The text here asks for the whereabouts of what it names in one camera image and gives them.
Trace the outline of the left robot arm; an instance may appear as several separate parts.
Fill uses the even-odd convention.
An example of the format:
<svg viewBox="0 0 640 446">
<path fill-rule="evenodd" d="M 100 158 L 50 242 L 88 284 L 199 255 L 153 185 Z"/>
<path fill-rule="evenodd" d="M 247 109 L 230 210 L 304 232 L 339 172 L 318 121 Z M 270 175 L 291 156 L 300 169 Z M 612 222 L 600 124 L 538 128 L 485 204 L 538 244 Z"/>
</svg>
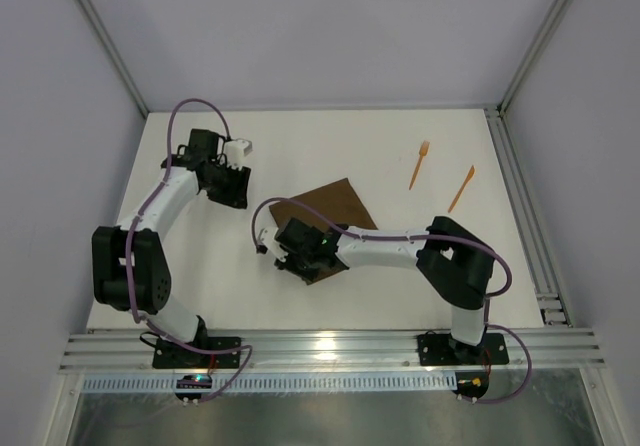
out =
<svg viewBox="0 0 640 446">
<path fill-rule="evenodd" d="M 246 139 L 193 129 L 189 141 L 164 159 L 156 186 L 114 226 L 91 238 L 95 300 L 129 312 L 167 341 L 192 353 L 207 353 L 204 320 L 172 294 L 163 239 L 183 209 L 201 193 L 226 207 L 245 210 L 252 151 Z"/>
</svg>

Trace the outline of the brown cloth napkin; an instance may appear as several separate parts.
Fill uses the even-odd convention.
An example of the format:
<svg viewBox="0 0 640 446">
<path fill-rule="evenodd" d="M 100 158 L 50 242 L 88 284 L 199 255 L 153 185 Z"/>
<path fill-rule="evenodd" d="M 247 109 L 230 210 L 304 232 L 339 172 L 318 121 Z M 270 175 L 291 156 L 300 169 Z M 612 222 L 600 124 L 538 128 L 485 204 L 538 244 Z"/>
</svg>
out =
<svg viewBox="0 0 640 446">
<path fill-rule="evenodd" d="M 279 229 L 291 218 L 296 218 L 321 231 L 332 229 L 329 226 L 330 223 L 343 229 L 350 226 L 369 230 L 377 228 L 346 178 L 308 191 L 288 201 L 279 200 L 271 205 L 269 210 Z M 348 267 L 340 261 L 338 273 L 347 269 Z"/>
</svg>

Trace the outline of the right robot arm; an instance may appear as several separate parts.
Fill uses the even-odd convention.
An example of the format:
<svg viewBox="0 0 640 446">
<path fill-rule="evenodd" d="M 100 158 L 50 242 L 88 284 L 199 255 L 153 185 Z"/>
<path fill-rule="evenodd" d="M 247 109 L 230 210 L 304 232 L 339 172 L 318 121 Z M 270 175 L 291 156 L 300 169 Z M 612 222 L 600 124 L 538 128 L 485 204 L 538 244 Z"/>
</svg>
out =
<svg viewBox="0 0 640 446">
<path fill-rule="evenodd" d="M 335 224 L 322 231 L 292 218 L 279 228 L 263 229 L 259 240 L 278 269 L 308 284 L 327 272 L 361 267 L 419 272 L 451 306 L 446 344 L 453 357 L 462 364 L 481 359 L 487 288 L 494 265 L 504 261 L 451 218 L 437 216 L 424 230 L 396 233 Z"/>
</svg>

